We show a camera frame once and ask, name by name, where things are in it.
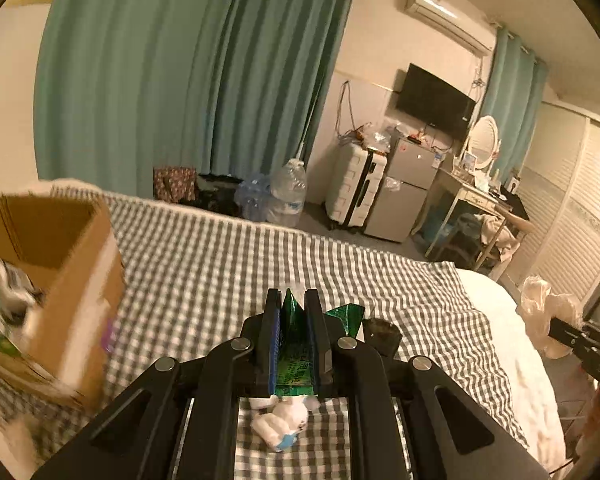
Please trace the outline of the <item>black wall television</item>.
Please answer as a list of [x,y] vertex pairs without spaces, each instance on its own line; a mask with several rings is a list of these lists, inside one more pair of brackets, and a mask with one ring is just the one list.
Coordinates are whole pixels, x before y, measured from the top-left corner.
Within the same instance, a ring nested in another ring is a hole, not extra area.
[[408,66],[396,108],[453,140],[466,139],[477,102],[418,65]]

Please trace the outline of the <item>green curtain large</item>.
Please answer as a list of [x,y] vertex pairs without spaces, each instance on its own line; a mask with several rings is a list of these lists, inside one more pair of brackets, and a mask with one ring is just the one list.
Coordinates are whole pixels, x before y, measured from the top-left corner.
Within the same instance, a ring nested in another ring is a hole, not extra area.
[[53,0],[34,85],[45,180],[151,196],[310,156],[352,0]]

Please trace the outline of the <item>green foil wrapper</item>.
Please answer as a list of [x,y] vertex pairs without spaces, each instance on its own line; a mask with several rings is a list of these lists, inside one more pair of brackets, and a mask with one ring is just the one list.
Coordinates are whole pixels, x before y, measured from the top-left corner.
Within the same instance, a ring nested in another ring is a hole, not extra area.
[[306,309],[287,288],[280,307],[276,396],[313,396],[311,331]]

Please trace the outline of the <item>crumpled white tissue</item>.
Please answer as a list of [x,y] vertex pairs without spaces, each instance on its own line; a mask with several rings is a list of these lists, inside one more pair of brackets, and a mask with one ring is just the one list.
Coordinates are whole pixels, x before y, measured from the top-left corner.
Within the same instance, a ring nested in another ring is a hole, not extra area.
[[250,398],[251,429],[273,452],[288,450],[306,430],[309,414],[320,407],[316,396]]

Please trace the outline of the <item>white oval vanity mirror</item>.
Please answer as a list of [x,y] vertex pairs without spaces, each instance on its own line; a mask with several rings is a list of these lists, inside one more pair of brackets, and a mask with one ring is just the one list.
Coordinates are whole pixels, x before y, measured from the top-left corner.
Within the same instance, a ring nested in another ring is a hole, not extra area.
[[480,117],[468,133],[465,148],[467,153],[475,157],[474,168],[477,170],[488,168],[494,161],[499,146],[500,136],[496,120],[490,115]]

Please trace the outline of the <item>grey mini fridge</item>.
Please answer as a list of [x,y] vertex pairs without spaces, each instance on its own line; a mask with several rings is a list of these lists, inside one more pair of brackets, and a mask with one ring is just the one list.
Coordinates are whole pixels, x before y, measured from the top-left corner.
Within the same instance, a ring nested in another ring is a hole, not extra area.
[[401,138],[393,145],[364,234],[403,243],[410,236],[437,168],[434,151]]

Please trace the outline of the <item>green curtain by window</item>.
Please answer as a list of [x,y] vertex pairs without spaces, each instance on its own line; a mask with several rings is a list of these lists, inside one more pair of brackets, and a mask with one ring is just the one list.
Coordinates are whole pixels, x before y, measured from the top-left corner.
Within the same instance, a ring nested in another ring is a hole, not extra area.
[[491,169],[502,182],[521,170],[542,101],[548,67],[521,38],[506,27],[498,30],[480,116],[498,126],[500,151]]

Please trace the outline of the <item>white suitcase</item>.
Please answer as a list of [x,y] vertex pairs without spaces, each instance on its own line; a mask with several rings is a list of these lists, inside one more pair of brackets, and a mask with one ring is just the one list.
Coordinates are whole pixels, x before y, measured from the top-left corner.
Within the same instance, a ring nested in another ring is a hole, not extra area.
[[387,157],[358,144],[343,145],[325,200],[328,218],[344,228],[360,228],[373,206]]

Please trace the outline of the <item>white air conditioner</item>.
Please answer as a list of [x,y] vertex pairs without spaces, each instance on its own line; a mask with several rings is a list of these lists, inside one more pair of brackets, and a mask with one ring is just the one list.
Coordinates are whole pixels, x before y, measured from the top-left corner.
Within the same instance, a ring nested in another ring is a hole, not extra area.
[[443,0],[406,0],[404,11],[474,55],[483,58],[495,49],[496,35],[487,24],[474,20]]

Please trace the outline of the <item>checkered grey white bedsheet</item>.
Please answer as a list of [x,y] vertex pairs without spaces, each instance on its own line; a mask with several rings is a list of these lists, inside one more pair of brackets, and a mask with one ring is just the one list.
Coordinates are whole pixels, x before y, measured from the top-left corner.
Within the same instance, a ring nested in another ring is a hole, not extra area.
[[[512,388],[485,314],[455,266],[407,259],[306,234],[102,193],[124,263],[126,289],[105,367],[105,403],[160,356],[188,361],[236,336],[263,310],[269,288],[316,288],[325,310],[359,304],[399,327],[398,359],[429,356],[524,448]],[[294,447],[268,452],[240,402],[235,479],[349,479],[347,402],[325,402]],[[18,463],[6,424],[29,415],[33,464]],[[88,416],[17,391],[0,379],[0,440],[16,478],[60,449]]]

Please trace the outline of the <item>brown cardboard box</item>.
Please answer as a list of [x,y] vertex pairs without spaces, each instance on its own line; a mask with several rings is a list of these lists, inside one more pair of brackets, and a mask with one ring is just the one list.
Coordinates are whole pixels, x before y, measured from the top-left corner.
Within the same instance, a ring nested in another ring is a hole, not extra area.
[[41,292],[0,349],[0,377],[41,398],[93,411],[102,398],[106,339],[124,292],[109,208],[100,198],[0,195],[0,262]]

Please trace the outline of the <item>white plastic bag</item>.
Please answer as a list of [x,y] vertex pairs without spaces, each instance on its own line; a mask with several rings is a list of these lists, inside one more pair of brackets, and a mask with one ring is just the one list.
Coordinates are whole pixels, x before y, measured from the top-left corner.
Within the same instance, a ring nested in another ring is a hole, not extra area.
[[573,294],[554,294],[550,283],[537,275],[524,280],[517,308],[533,347],[546,358],[568,356],[571,348],[550,336],[550,321],[559,318],[570,326],[582,326],[582,307]]

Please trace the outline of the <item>clear water jug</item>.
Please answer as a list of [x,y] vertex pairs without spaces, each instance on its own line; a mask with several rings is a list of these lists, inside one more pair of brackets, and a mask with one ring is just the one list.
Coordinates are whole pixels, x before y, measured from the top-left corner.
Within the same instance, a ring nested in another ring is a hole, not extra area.
[[266,221],[294,228],[306,201],[306,170],[298,158],[289,159],[272,174]]

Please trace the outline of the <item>white dressing table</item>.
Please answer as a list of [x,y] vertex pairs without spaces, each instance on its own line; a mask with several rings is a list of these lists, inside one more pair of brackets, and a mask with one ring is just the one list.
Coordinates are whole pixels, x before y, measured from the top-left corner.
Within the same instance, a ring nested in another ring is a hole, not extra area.
[[441,169],[434,178],[418,226],[438,219],[425,257],[450,259],[460,268],[485,273],[498,281],[513,261],[524,237],[534,230],[524,206],[512,206]]

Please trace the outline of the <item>small black object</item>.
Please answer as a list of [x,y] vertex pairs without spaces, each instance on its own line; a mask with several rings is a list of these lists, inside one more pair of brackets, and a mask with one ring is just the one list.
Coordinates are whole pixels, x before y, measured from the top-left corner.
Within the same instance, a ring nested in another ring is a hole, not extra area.
[[400,330],[383,318],[366,318],[363,321],[363,333],[365,341],[381,356],[393,359],[400,348]]

